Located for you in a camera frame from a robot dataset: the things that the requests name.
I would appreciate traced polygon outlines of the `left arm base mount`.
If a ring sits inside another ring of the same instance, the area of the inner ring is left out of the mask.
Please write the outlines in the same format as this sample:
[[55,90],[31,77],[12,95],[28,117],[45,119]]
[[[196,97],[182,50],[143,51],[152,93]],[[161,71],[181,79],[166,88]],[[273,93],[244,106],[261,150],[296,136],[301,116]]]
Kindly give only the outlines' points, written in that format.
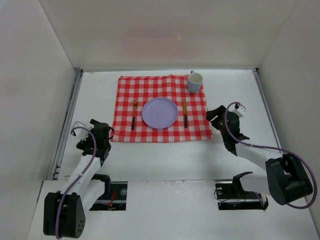
[[95,174],[92,180],[104,183],[104,193],[95,201],[90,211],[125,211],[127,207],[128,182],[111,181],[109,175]]

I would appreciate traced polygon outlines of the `knife with black handle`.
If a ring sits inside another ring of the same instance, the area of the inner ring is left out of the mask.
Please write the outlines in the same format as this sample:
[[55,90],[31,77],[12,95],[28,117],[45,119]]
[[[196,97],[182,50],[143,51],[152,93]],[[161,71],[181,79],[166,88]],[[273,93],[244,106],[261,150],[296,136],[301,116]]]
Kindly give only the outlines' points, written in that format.
[[184,127],[188,128],[188,110],[187,110],[187,100],[183,100],[183,114],[184,114]]

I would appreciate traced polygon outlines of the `blue ceramic mug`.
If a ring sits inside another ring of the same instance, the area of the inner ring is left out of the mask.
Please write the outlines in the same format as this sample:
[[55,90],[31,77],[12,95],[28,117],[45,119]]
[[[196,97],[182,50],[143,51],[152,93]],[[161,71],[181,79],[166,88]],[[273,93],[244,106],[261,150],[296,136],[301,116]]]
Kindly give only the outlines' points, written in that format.
[[187,88],[188,91],[192,94],[197,93],[203,83],[203,76],[194,70],[190,71],[190,74],[188,75],[188,83],[187,83]]

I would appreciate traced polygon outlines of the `fork with black handle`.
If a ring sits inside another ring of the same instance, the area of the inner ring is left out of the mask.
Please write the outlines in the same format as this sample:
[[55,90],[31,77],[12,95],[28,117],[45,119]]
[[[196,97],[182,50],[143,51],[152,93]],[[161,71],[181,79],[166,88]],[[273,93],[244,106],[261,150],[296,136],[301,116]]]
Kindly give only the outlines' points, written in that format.
[[135,123],[136,123],[136,111],[138,108],[138,102],[136,99],[133,100],[133,116],[132,116],[132,122],[131,122],[131,130],[133,131],[135,129]]

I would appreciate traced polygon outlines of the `red white checkered cloth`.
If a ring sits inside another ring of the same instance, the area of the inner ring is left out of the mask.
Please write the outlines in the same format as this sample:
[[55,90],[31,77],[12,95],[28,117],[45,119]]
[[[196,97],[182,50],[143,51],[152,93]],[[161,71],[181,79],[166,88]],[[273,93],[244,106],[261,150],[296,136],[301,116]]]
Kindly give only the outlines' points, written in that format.
[[210,140],[202,80],[192,75],[121,76],[112,140],[119,143],[178,143]]

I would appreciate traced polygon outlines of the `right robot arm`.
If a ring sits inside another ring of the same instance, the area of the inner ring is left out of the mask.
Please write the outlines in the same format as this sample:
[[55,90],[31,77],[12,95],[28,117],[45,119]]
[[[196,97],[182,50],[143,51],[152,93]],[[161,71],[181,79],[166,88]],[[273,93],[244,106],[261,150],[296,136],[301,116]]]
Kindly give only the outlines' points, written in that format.
[[266,189],[279,205],[300,210],[310,208],[318,195],[317,180],[310,166],[292,151],[251,143],[240,131],[240,118],[245,112],[246,108],[235,101],[207,111],[206,120],[220,132],[224,147],[230,153],[266,172],[260,189]]

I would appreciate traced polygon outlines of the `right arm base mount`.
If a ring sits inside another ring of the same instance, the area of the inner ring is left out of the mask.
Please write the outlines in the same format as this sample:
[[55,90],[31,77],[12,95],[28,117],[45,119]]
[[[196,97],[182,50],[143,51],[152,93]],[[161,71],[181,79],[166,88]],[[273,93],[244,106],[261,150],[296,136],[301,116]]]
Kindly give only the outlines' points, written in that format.
[[214,197],[219,210],[263,210],[269,206],[267,175],[245,171],[231,179],[215,181]]

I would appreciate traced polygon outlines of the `purple plastic plate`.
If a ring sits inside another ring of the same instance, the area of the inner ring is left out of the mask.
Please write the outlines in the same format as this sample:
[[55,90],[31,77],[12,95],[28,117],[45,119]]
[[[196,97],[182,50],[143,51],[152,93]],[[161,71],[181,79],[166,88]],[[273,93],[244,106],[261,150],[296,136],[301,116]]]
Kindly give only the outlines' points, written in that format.
[[143,121],[154,129],[170,127],[177,120],[178,114],[177,105],[165,97],[156,97],[149,100],[141,111]]

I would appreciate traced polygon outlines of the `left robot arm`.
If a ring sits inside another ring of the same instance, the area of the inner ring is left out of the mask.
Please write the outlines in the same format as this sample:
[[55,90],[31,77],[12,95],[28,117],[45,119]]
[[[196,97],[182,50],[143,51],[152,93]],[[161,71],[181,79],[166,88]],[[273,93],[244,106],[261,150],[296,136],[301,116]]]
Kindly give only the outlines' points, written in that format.
[[75,126],[71,132],[83,130],[86,135],[76,148],[82,151],[80,161],[67,182],[44,199],[43,233],[46,236],[78,239],[85,228],[86,213],[95,202],[110,192],[108,175],[98,174],[111,150],[114,130],[103,122],[90,120],[92,128]]

